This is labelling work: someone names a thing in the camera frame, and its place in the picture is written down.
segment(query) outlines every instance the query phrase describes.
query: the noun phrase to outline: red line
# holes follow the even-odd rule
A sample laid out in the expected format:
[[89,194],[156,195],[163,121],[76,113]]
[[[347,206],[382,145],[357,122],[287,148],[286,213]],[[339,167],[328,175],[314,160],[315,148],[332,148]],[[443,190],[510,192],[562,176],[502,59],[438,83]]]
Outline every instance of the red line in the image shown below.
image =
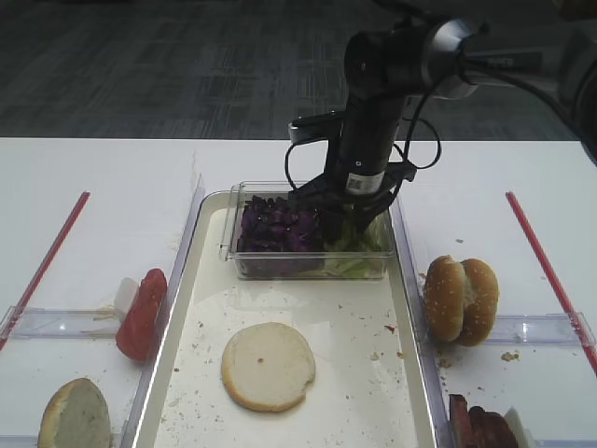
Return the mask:
[[595,347],[590,345],[589,336],[585,328],[581,325],[578,317],[576,316],[575,307],[573,306],[572,302],[568,298],[566,291],[563,289],[562,283],[560,283],[560,279],[556,275],[551,263],[549,262],[548,256],[543,251],[543,247],[539,243],[531,224],[529,223],[526,215],[522,211],[522,207],[519,204],[516,196],[513,192],[509,191],[506,193],[506,197],[512,210],[514,211],[514,215],[518,219],[519,223],[521,224],[522,230],[526,235],[526,238],[529,240],[539,263],[541,263],[541,267],[543,268],[543,272],[547,276],[553,291],[556,293],[558,300],[560,301],[560,305],[562,306],[565,313],[570,315],[570,320],[572,321],[572,327],[575,330],[576,334],[578,335],[578,339],[582,344],[582,348],[585,351],[585,355],[589,360],[590,366],[593,368],[595,374],[597,374],[597,352],[595,352]]
[[83,193],[81,193],[81,195],[78,198],[78,201],[76,201],[75,207],[71,211],[71,214],[68,216],[68,218],[62,225],[60,232],[54,239],[54,243],[52,243],[52,246],[49,248],[48,253],[41,261],[41,264],[37,268],[37,271],[35,271],[35,274],[31,279],[31,282],[29,282],[29,285],[25,289],[25,292],[22,293],[21,299],[19,300],[19,303],[17,303],[17,306],[12,312],[8,324],[5,326],[4,330],[2,331],[2,334],[0,335],[0,351],[6,345],[8,336],[10,336],[10,332],[12,331],[12,329],[14,329],[15,325],[17,324],[19,317],[21,317],[21,314],[27,306],[27,303],[29,303],[29,300],[31,299],[31,296],[34,295],[37,285],[39,285],[41,278],[44,276],[44,273],[46,273],[46,271],[48,270],[50,263],[56,256],[56,253],[58,252],[58,249],[60,249],[60,246],[62,245],[64,239],[66,239],[66,235],[68,235],[68,232],[72,229],[73,225],[75,224],[76,219],[81,213],[81,210],[83,210],[83,207],[85,206],[85,203],[87,202],[89,197],[90,193],[88,191],[84,191]]

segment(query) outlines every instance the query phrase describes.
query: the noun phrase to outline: floor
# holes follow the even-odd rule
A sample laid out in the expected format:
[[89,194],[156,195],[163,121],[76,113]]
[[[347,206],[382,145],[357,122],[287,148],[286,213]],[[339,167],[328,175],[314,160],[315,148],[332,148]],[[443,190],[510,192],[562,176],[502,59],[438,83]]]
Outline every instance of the floor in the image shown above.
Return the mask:
[[[423,5],[497,30],[557,20],[550,0]],[[393,20],[370,0],[0,0],[0,136],[286,139],[291,119],[343,108],[347,40]],[[569,136],[513,89],[423,115],[444,139]]]

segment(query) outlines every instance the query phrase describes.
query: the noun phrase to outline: plastic container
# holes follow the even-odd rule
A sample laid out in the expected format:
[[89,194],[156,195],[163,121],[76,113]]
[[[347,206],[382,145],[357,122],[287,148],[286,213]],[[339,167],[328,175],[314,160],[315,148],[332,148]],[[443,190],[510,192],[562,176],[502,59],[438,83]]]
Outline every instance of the plastic container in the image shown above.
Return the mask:
[[242,252],[238,250],[241,220],[247,201],[286,199],[285,182],[242,182],[232,187],[229,210],[220,247],[221,256],[232,259],[239,278],[265,279],[350,279],[383,278],[388,259],[395,253],[394,233],[389,212],[376,217],[367,229],[381,249],[370,252]]

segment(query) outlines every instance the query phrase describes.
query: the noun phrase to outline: white label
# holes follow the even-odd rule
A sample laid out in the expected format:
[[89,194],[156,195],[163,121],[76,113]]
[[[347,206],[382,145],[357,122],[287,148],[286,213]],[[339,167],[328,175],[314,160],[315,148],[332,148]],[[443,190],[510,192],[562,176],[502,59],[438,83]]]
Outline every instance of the white label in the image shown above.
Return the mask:
[[355,175],[349,173],[346,179],[345,191],[356,196],[377,193],[382,184],[383,175],[385,175],[384,172],[378,175]]

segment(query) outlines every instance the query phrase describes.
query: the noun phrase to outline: top bun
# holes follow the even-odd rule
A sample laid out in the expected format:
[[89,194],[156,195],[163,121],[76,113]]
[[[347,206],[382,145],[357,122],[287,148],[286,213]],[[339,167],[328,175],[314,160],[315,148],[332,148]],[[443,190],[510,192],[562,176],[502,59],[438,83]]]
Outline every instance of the top bun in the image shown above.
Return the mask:
[[492,268],[480,259],[435,259],[423,290],[431,332],[442,342],[474,346],[487,339],[497,311],[499,286]]

